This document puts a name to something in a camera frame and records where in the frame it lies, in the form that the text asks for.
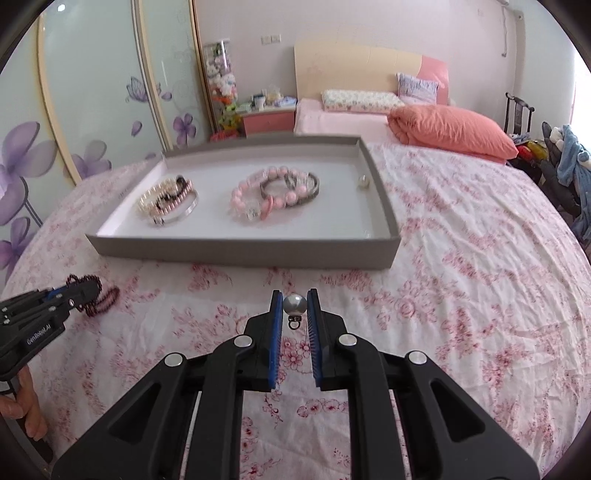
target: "gray tray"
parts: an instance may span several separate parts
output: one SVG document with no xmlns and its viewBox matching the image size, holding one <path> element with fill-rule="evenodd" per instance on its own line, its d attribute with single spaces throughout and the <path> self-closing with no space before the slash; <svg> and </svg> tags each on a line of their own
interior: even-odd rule
<svg viewBox="0 0 591 480">
<path fill-rule="evenodd" d="M 228 213 L 232 188 L 260 168 L 287 165 L 320 177 L 320 194 L 265 221 Z M 136 208 L 162 178 L 190 178 L 200 200 L 185 219 L 157 227 Z M 369 189 L 358 188 L 367 175 Z M 92 222 L 87 237 L 101 255 L 244 267 L 390 268 L 400 244 L 384 185 L 356 137 L 264 135 L 164 154 L 147 163 Z"/>
</svg>

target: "floral pillow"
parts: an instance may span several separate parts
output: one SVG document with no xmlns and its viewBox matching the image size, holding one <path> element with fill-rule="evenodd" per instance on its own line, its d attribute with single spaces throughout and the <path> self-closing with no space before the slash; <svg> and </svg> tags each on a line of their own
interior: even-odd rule
<svg viewBox="0 0 591 480">
<path fill-rule="evenodd" d="M 397 73 L 398 77 L 398 96 L 403 98 L 409 105 L 420 103 L 437 103 L 437 89 L 439 83 L 432 80 L 421 80 L 406 73 Z"/>
<path fill-rule="evenodd" d="M 364 92 L 362 90 L 325 90 L 322 92 L 324 110 L 332 112 L 382 113 L 403 106 L 395 93 Z"/>
</svg>

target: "metal ring loop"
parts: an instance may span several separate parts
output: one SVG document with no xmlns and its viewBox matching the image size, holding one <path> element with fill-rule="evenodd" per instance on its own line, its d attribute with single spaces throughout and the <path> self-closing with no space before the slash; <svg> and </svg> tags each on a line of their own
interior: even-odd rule
<svg viewBox="0 0 591 480">
<path fill-rule="evenodd" d="M 291 324 L 295 323 L 297 326 L 296 327 L 292 327 Z M 301 327 L 301 320 L 290 320 L 288 323 L 290 330 L 297 330 L 298 328 Z"/>
</svg>

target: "folded blanket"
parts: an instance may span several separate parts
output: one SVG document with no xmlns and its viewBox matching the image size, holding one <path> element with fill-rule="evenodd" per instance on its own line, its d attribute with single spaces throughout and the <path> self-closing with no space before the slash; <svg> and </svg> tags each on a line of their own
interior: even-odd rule
<svg viewBox="0 0 591 480">
<path fill-rule="evenodd" d="M 388 125 L 405 145 L 439 148 L 505 164 L 517 156 L 513 141 L 493 120 L 448 105 L 393 109 Z"/>
</svg>

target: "white wall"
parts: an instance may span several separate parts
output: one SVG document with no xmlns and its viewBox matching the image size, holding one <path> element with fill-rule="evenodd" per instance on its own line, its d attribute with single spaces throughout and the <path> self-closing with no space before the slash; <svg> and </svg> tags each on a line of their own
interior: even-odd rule
<svg viewBox="0 0 591 480">
<path fill-rule="evenodd" d="M 515 21 L 506 58 L 496 0 L 196 0 L 204 43 L 230 38 L 241 100 L 270 84 L 296 94 L 293 46 L 323 38 L 414 51 L 446 61 L 459 106 L 504 121 L 515 79 Z M 281 44 L 261 45 L 281 34 Z"/>
<path fill-rule="evenodd" d="M 523 20 L 517 20 L 515 94 L 535 107 L 532 133 L 541 137 L 543 121 L 552 126 L 570 123 L 576 50 L 537 1 L 509 1 L 512 8 L 523 12 Z"/>
</svg>

